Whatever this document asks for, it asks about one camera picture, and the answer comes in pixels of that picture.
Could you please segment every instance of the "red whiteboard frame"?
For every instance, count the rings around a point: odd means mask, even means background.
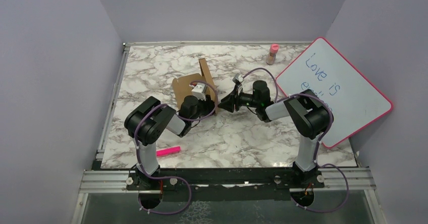
[[[382,115],[376,117],[374,120],[372,120],[371,122],[367,123],[366,125],[362,126],[360,129],[356,130],[355,132],[351,133],[349,136],[345,137],[344,139],[340,140],[338,143],[336,143],[335,145],[331,146],[331,147],[327,147],[324,143],[324,147],[331,149],[335,146],[337,146],[339,143],[343,142],[345,139],[353,136],[355,133],[361,131],[363,128],[367,127],[368,125],[370,125],[371,123],[377,121],[379,118],[383,117],[384,115],[388,114],[389,112],[392,111],[392,109],[394,108],[394,104],[392,103],[391,100],[389,100],[385,94],[383,94],[376,86],[374,86],[365,76],[364,74],[362,74],[352,63],[350,63],[329,41],[327,41],[327,39],[325,39],[324,37],[318,37],[317,39],[315,39],[299,56],[297,56],[296,59],[294,59],[282,72],[280,72],[280,74],[278,74],[278,76],[275,78],[275,82],[277,81],[278,77],[280,77],[282,75],[283,72],[285,72],[287,70],[287,68],[292,65],[314,42],[316,42],[317,40],[324,40],[326,41],[326,43],[328,43],[347,63],[349,63],[349,65],[355,70],[357,71],[357,73],[359,73],[377,92],[379,92],[379,94],[381,94],[383,96],[383,98],[385,98],[390,104],[391,104],[391,108],[386,111],[385,113],[383,113]],[[282,88],[278,85],[278,88],[282,91],[282,93],[287,96],[287,94],[282,90]]]

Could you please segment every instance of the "whiteboard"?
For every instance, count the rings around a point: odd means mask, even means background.
[[[393,108],[391,101],[322,37],[279,74],[277,83],[285,95],[311,89],[329,106],[334,122],[322,140],[327,148]]]

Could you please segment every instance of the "metal frame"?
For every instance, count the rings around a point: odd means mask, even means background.
[[[371,216],[375,224],[387,224],[382,206],[379,204],[376,190],[364,190],[367,199],[368,207],[371,211]]]
[[[346,190],[345,182],[336,169],[319,169],[324,177],[324,188],[315,188],[314,191],[340,191]],[[376,185],[367,167],[353,167],[341,169],[348,179],[350,190],[365,191],[368,206],[376,224],[386,224],[382,208],[376,196]],[[72,223],[80,223],[90,193],[141,193],[160,194],[160,190],[127,190],[126,179],[129,171],[85,171],[80,184],[79,196]],[[298,192],[304,189],[293,188],[290,192]]]
[[[109,136],[110,127],[113,120],[113,114],[115,113],[116,101],[118,99],[120,86],[122,84],[123,73],[125,72],[126,62],[128,61],[129,46],[127,46],[125,43],[124,43],[124,46],[125,47],[122,54],[122,60],[120,63],[119,72],[116,77],[116,82],[113,86],[113,93],[110,99],[109,109],[107,111],[107,116],[104,122],[104,127],[102,128],[102,134],[98,144],[97,155],[100,151],[105,149],[105,139]]]
[[[77,196],[77,204],[76,204],[76,208],[74,209],[73,218],[71,219],[71,224],[82,223],[87,200],[88,200],[87,193],[79,193],[79,195]]]
[[[157,42],[130,42],[125,46],[177,46],[177,45],[270,45],[270,44],[311,44],[312,41],[157,41]]]
[[[336,169],[319,169],[324,177],[324,188],[316,188],[314,191],[346,190],[342,175]],[[341,169],[348,179],[350,190],[375,190],[376,185],[367,167]],[[89,193],[160,193],[158,190],[129,191],[126,189],[126,179],[129,171],[85,171],[80,184],[79,194]],[[298,192],[304,189],[294,188],[290,192]]]

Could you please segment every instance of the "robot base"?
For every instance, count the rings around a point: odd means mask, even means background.
[[[197,168],[197,169],[158,169],[154,175],[179,176],[192,186],[192,200],[232,201],[232,200],[291,200],[290,189],[308,187],[323,188],[316,177],[320,171],[299,173],[295,167],[256,167],[256,168]],[[154,181],[142,173],[131,173],[133,182],[127,186],[129,191],[161,190],[162,193],[139,194],[143,206],[159,204],[160,201],[185,202],[188,198],[187,186],[177,179]]]

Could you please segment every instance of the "small pink bottle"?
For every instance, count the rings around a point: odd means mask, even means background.
[[[278,44],[272,44],[271,48],[269,49],[269,54],[266,57],[266,63],[268,65],[272,65],[275,62],[275,58],[277,57],[277,52],[280,49],[280,46]]]

